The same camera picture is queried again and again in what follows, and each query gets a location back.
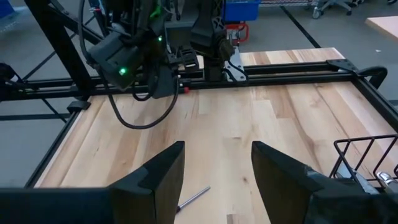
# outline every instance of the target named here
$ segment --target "black cable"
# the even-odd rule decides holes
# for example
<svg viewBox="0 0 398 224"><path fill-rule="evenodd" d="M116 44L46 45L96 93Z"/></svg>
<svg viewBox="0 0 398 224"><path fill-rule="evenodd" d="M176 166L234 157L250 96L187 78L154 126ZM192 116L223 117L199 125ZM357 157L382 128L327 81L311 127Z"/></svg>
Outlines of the black cable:
<svg viewBox="0 0 398 224"><path fill-rule="evenodd" d="M88 63L91 63L91 57L87 52L85 40L83 38L83 10L85 7L85 0L80 0L79 2L79 12L78 12L78 34L79 34L79 43L80 43L80 48L81 52L83 53L84 58L86 58L86 61Z"/></svg>
<svg viewBox="0 0 398 224"><path fill-rule="evenodd" d="M156 91L157 84L158 84L158 80L159 80L159 79L156 77L156 81L153 82L153 84L151 85L151 87L149 88L149 86L148 86L148 88L149 88L148 94L147 94L145 97L143 97L143 98L137 96L137 92L136 92L136 83L134 82L134 83L132 84L132 86L131 86L131 88L132 88L132 97L133 97L134 99L136 99L137 101L140 101L140 102L149 100L149 98L153 97L153 95L154 95L154 93L155 93L155 91Z"/></svg>
<svg viewBox="0 0 398 224"><path fill-rule="evenodd" d="M232 81L234 81L235 83L238 82L237 79L235 79L235 77L232 75L232 72L229 71L228 69L223 68L221 71L225 72L229 76L229 78L232 79Z"/></svg>
<svg viewBox="0 0 398 224"><path fill-rule="evenodd" d="M105 90L106 90L106 91L109 91L108 82L106 81L104 75L102 74L102 71L101 71L101 70L98 70L98 74L99 74L99 76L101 77L101 79L102 79L102 81L103 81L103 83L104 83ZM143 129L152 128L152 127L154 127L155 125L157 125L157 124L159 124L160 122L162 122L162 121L170 114L171 110L174 108L175 103L177 102L177 99L178 99L178 92L180 91L180 82L179 82L177 76L175 77L175 80L176 80L175 93L174 93L174 97L173 97L173 100L172 100L170 106L167 108L166 112L165 112L162 116L160 116L160 118L158 118L157 120L155 120L155 121L152 122L151 124L147 124L147 125L132 125L132 124L127 123L127 122L122 118L122 116L120 115L120 112L119 112L119 110L118 110L118 107L116 106L116 103L115 103L115 101L114 101L113 96L109 94L109 95L108 95L109 102L111 102L112 109L113 109L113 111L114 111L116 117L117 117L118 120L120 121L120 123L122 123L122 124L123 124L125 127L127 127L127 128L143 130Z"/></svg>

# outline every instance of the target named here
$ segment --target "gray floor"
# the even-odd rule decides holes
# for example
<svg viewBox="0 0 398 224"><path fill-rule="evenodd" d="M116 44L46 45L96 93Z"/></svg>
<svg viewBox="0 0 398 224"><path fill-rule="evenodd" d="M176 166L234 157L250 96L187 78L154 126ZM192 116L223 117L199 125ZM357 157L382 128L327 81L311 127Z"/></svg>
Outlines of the gray floor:
<svg viewBox="0 0 398 224"><path fill-rule="evenodd" d="M13 6L24 5L23 0L11 2ZM67 10L77 11L78 0L60 2ZM397 9L398 4L386 6L385 1L367 1L354 9L352 16L346 16L343 10L334 7L318 20L313 20L312 12L303 8L292 7L289 11L322 47L336 47L359 68L386 66L390 74L381 92L393 100L398 99L398 91L394 91L398 81L398 42L369 28L364 21L372 16L398 15ZM90 16L86 13L85 21ZM11 29L0 29L0 61L12 65L23 77L53 49L31 15L21 15L18 22ZM313 48L280 8L261 8L259 19L249 25L250 39L241 45L243 52ZM98 30L95 22L89 26ZM31 80L67 76L61 61L54 56ZM56 99L49 102L59 112L66 113L71 100ZM0 103L0 115L50 112L40 100ZM0 122L0 187L23 186L62 126L60 120Z"/></svg>

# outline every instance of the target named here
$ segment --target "wooden table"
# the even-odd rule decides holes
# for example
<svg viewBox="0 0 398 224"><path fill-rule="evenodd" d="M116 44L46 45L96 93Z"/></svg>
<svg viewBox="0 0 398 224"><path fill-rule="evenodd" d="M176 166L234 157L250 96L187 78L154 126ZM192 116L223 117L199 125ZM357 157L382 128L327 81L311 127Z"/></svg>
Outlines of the wooden table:
<svg viewBox="0 0 398 224"><path fill-rule="evenodd" d="M241 54L246 65L315 62L343 58L333 48ZM138 103L116 97L124 118L147 124L171 98ZM207 186L211 190L179 213L175 223L268 223L254 180L251 143L272 147L329 174L337 139L396 133L351 82L259 86L192 91L181 95L158 126L137 131L116 119L107 97L91 98L77 117L37 187L108 185L177 140L186 142L180 202ZM389 142L378 142L360 172L368 176ZM355 144L358 159L366 144ZM398 157L389 156L387 166Z"/></svg>
<svg viewBox="0 0 398 224"><path fill-rule="evenodd" d="M367 18L365 23L398 40L398 16Z"/></svg>

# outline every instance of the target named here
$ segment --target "wire basket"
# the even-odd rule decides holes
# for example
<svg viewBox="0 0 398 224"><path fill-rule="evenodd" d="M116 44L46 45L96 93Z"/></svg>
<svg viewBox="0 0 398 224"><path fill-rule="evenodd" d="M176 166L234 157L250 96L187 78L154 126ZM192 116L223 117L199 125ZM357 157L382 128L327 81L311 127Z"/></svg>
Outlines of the wire basket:
<svg viewBox="0 0 398 224"><path fill-rule="evenodd" d="M383 163L386 162L386 157L387 155L392 153L392 149L394 149L394 145L398 140L398 134L390 134L390 135L382 135L382 136L371 136L371 137L365 137L365 138L352 138L352 139L342 139L342 140L337 140L334 142L335 148L337 150L337 153L339 154L339 158L337 159L337 162L335 164L335 166L332 168L329 177L330 178L337 178L337 171L339 166L341 165L341 163L343 162L344 165L348 168L349 173L352 176L352 179L359 183L359 180L356 177L356 172L359 172L361 175L363 175L366 180L371 183L373 186L377 187L377 188L381 188L384 189L383 184L381 183L381 181L377 178L377 172L381 171L381 169L388 169L388 170L382 170L382 171L389 171L391 176L393 176L394 179L398 179L398 165L395 166L395 168L393 168L392 173L391 173L391 167L393 166L384 166L384 168L382 168ZM372 148L375 145L378 145L377 147L381 147L381 145L378 143L378 141L382 141L383 142L383 146L387 146L385 149L385 151L383 153L381 153L381 157L380 159L376 162L376 164L374 165L374 168L371 169L371 176L369 175L364 175L361 173L360 170L364 170L363 169L363 164L364 161L366 161L367 155L369 155L369 152L372 151ZM358 162L352 162L352 156L350 158L347 158L348 154L352 151L352 148L356 148L358 150L358 147L361 147L362 150L364 149L363 152L356 152L354 154L356 154L357 156L359 155L359 161ZM351 164L356 164L355 166L351 166L350 163L348 162L348 160L351 160Z"/></svg>

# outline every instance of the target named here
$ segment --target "silver metal bracket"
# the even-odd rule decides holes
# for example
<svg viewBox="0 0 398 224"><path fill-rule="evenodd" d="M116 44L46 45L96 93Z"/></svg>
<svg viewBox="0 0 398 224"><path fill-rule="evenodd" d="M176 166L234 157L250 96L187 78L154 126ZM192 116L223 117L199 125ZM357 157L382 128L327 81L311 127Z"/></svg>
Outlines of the silver metal bracket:
<svg viewBox="0 0 398 224"><path fill-rule="evenodd" d="M230 62L234 66L236 66L239 69L244 71L241 55L239 53L239 48L238 47L234 47L234 49L235 49L235 53L231 56ZM232 76L236 79L236 81L238 81L238 82L245 82L246 81L246 77L242 74L242 72L240 72L236 68L232 67L228 62L225 62L224 68L228 69L231 72ZM226 72L224 72L224 75L225 75L226 80L228 82L234 82L234 80L232 80Z"/></svg>
<svg viewBox="0 0 398 224"><path fill-rule="evenodd" d="M368 194L378 194L379 192L358 172L356 172L355 170L353 170L356 178L359 181L359 184L361 185L362 189L368 193ZM337 173L336 173L337 177L339 178L351 178L351 174L348 171L348 168L345 166L344 162L341 162Z"/></svg>

